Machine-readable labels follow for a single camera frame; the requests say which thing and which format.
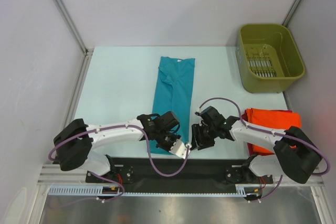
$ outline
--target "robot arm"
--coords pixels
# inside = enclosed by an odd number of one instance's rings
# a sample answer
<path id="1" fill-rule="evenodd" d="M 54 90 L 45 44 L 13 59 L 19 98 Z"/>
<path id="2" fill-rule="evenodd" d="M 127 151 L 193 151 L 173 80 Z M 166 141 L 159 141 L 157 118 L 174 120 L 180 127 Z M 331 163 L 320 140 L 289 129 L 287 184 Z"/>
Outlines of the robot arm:
<path id="1" fill-rule="evenodd" d="M 187 148 L 181 141 L 181 136 L 171 132 L 179 126 L 176 115 L 171 111 L 162 116 L 143 114 L 131 121 L 108 125 L 86 125 L 83 119 L 76 119 L 55 137 L 54 145 L 57 146 L 78 133 L 88 134 L 56 150 L 61 170 L 82 168 L 100 176 L 108 173 L 111 169 L 111 158 L 98 154 L 95 149 L 124 141 L 145 140 L 144 134 L 133 126 L 143 129 L 150 140 L 157 141 L 158 147 L 181 158 L 187 156 Z"/>
<path id="2" fill-rule="evenodd" d="M 311 148 L 277 135 L 279 133 L 294 136 L 314 146 L 304 132 L 297 127 L 276 130 L 251 123 L 244 125 L 240 118 L 235 116 L 224 118 L 212 106 L 197 115 L 202 120 L 200 124 L 192 126 L 192 150 L 214 146 L 215 138 L 219 137 L 252 143 L 275 153 L 269 156 L 252 156 L 247 160 L 246 165 L 249 171 L 257 177 L 286 174 L 292 180 L 304 184 L 322 160 L 322 157 Z"/>

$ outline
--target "orange cloth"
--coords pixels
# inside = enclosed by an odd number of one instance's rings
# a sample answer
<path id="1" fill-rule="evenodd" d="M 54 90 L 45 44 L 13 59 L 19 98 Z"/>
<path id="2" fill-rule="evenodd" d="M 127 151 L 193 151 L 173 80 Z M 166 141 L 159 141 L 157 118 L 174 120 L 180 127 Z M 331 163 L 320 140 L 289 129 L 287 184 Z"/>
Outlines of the orange cloth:
<path id="1" fill-rule="evenodd" d="M 247 118 L 250 123 L 265 126 L 273 129 L 287 130 L 291 126 L 301 128 L 301 117 L 298 113 L 286 111 L 247 109 Z M 253 151 L 257 153 L 272 154 L 273 152 L 253 145 Z"/>

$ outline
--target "olive green bin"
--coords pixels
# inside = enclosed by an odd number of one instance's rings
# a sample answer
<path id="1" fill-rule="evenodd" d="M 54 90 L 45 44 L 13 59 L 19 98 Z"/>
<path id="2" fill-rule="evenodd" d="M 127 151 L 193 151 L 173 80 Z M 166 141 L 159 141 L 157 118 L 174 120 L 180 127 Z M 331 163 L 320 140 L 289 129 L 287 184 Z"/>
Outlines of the olive green bin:
<path id="1" fill-rule="evenodd" d="M 240 77 L 250 93 L 283 92 L 306 68 L 290 31 L 278 24 L 248 24 L 238 35 Z"/>

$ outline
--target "green plastic basket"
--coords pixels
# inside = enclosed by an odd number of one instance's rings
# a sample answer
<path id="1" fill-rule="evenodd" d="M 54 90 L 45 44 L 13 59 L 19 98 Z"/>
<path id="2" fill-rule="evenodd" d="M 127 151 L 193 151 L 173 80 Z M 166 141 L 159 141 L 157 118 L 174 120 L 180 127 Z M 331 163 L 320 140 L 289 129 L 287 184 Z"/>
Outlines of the green plastic basket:
<path id="1" fill-rule="evenodd" d="M 248 24 L 238 35 L 240 77 L 250 93 L 283 92 L 306 68 L 290 31 L 278 24 Z"/>

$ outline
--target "teal cloth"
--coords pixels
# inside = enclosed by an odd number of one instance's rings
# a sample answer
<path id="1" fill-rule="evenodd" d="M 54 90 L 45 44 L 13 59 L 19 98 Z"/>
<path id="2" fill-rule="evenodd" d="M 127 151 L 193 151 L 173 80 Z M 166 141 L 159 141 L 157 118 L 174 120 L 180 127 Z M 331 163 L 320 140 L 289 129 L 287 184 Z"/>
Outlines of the teal cloth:
<path id="1" fill-rule="evenodd" d="M 194 85 L 195 59 L 173 59 L 161 57 L 158 81 L 156 83 L 153 113 L 164 114 L 173 111 L 180 121 L 181 135 L 186 143 L 189 139 L 189 120 L 191 97 Z M 151 153 L 170 154 L 156 147 L 155 140 L 150 141 Z"/>

